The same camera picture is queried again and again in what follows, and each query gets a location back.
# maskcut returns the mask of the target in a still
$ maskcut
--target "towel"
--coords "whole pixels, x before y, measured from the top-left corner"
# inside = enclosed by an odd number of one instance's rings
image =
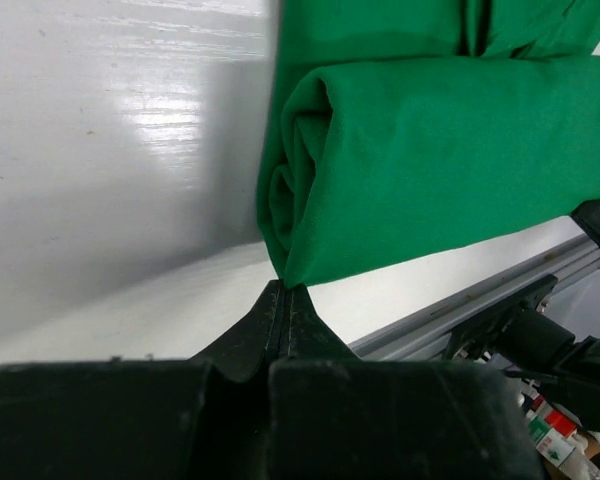
[[[462,247],[600,198],[593,3],[286,2],[258,184],[285,284]]]

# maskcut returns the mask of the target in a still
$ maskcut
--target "green cloth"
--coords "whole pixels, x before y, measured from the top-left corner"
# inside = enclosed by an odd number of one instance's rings
[[[288,287],[600,198],[600,2],[285,5],[258,222]]]

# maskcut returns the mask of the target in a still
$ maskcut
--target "bottle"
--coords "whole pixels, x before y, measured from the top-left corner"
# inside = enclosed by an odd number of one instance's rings
[[[600,480],[600,469],[536,412],[529,410],[527,421],[536,450],[549,463],[572,480]]]

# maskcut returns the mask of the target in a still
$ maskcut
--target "folded green fabric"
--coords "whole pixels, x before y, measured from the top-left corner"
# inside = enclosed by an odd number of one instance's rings
[[[285,284],[464,246],[599,198],[600,58],[508,59],[590,53],[599,5],[286,2],[258,185]]]

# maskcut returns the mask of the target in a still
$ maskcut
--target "white surface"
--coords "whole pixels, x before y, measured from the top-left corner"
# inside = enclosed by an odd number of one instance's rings
[[[0,0],[0,362],[189,356],[273,277],[249,244],[270,6]],[[352,341],[577,233],[558,219],[312,294]]]

